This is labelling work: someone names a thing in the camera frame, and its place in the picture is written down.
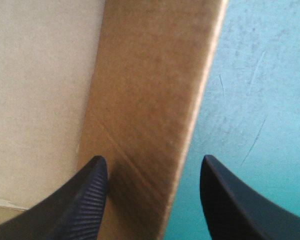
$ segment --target black plastic object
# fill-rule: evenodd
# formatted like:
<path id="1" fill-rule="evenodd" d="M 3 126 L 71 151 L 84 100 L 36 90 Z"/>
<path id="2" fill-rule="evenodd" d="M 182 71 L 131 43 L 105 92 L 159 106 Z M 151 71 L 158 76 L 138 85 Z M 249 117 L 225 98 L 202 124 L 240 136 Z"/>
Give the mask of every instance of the black plastic object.
<path id="1" fill-rule="evenodd" d="M 104 213 L 107 163 L 95 156 L 65 185 L 0 225 L 0 240 L 96 240 Z"/>
<path id="2" fill-rule="evenodd" d="M 300 240 L 300 217 L 258 194 L 211 155 L 202 162 L 200 197 L 213 240 Z"/>

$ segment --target turquoise wall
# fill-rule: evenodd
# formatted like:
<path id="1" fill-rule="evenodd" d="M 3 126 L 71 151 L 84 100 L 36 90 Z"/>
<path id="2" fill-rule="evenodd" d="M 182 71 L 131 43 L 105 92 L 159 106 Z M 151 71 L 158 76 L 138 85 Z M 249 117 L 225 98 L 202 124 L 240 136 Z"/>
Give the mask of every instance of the turquoise wall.
<path id="1" fill-rule="evenodd" d="M 205 154 L 300 216 L 300 0 L 230 0 L 165 240 L 208 240 Z"/>

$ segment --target scratch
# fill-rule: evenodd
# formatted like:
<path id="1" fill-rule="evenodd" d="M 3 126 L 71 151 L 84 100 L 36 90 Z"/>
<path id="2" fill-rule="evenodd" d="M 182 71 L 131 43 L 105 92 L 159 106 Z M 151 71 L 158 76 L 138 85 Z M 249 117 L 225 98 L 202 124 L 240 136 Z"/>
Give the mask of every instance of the scratch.
<path id="1" fill-rule="evenodd" d="M 250 83 L 249 83 L 249 84 L 250 84 L 250 87 L 249 87 L 249 91 L 248 91 L 248 94 L 247 94 L 248 96 L 250 96 L 251 89 L 252 89 L 252 86 L 253 86 L 254 81 L 255 81 L 255 79 L 256 79 L 256 75 L 257 75 L 257 72 L 258 72 L 258 70 L 259 70 L 260 63 L 261 63 L 262 59 L 264 58 L 265 53 L 266 53 L 266 51 L 263 51 L 263 52 L 262 52 L 261 56 L 259 57 L 258 62 L 257 62 L 256 65 L 255 65 L 255 68 L 254 68 L 254 71 L 253 71 L 253 75 L 252 75 L 251 81 L 250 81 Z"/>
<path id="2" fill-rule="evenodd" d="M 247 154 L 245 155 L 245 157 L 244 157 L 244 159 L 243 159 L 243 161 L 242 161 L 242 163 L 241 163 L 240 166 L 242 166 L 242 165 L 244 164 L 244 162 L 246 161 L 247 157 L 250 155 L 252 149 L 255 147 L 256 142 L 258 141 L 258 139 L 259 139 L 259 137 L 260 137 L 261 130 L 262 130 L 262 128 L 263 128 L 264 125 L 265 125 L 266 119 L 267 119 L 267 117 L 264 118 L 264 120 L 263 120 L 263 122 L 262 122 L 262 124 L 261 124 L 261 126 L 260 126 L 260 128 L 259 128 L 259 131 L 258 131 L 258 133 L 256 134 L 255 139 L 254 139 L 254 141 L 253 141 L 251 147 L 249 148 L 249 151 L 248 151 Z"/>
<path id="3" fill-rule="evenodd" d="M 221 84 L 222 92 L 223 92 L 223 101 L 226 102 L 226 91 L 225 91 L 224 83 L 222 81 L 221 74 L 219 74 L 219 79 L 220 79 L 220 84 Z"/>

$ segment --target brown cardboard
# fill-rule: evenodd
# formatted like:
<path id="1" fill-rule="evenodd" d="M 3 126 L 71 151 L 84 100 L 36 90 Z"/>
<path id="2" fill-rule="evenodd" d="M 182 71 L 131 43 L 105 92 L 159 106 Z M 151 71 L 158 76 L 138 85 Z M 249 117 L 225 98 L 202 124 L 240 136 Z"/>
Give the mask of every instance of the brown cardboard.
<path id="1" fill-rule="evenodd" d="M 0 1 L 0 223 L 76 172 L 103 9 L 104 0 Z"/>
<path id="2" fill-rule="evenodd" d="M 107 0 L 79 150 L 108 161 L 100 240 L 163 237 L 226 0 Z"/>

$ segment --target turquoise surface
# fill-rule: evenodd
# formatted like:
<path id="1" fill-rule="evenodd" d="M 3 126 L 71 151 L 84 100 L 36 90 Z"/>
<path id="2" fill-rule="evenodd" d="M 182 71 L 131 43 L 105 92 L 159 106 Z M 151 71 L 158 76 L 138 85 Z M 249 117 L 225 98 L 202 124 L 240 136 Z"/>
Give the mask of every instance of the turquoise surface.
<path id="1" fill-rule="evenodd" d="M 300 0 L 230 1 L 165 240 L 211 239 L 205 154 L 300 216 Z"/>

